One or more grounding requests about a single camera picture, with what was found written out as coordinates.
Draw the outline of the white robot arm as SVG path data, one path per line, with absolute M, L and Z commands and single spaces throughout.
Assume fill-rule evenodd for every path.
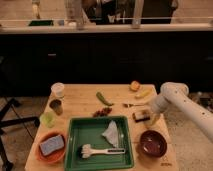
M 184 83 L 165 82 L 161 85 L 160 93 L 150 102 L 151 125 L 154 125 L 171 104 L 183 112 L 194 122 L 203 134 L 213 142 L 213 114 L 192 101 L 189 88 Z

